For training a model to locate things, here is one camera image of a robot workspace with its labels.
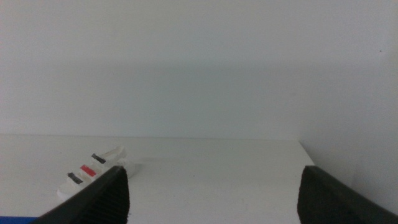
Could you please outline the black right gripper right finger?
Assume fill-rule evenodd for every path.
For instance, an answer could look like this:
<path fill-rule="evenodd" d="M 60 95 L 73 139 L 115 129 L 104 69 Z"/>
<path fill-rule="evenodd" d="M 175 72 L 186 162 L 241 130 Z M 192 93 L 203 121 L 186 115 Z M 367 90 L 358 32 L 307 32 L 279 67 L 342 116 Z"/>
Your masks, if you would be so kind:
<path fill-rule="evenodd" d="M 304 224 L 397 224 L 397 215 L 317 166 L 305 166 L 297 213 Z"/>

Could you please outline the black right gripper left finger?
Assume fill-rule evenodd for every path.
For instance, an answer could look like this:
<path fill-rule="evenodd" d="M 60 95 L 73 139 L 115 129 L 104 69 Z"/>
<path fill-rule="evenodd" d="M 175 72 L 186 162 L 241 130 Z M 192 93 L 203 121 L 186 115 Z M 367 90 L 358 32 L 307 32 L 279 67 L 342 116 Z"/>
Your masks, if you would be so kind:
<path fill-rule="evenodd" d="M 127 172 L 121 166 L 114 166 L 76 195 L 32 222 L 41 224 L 126 224 L 128 213 Z"/>

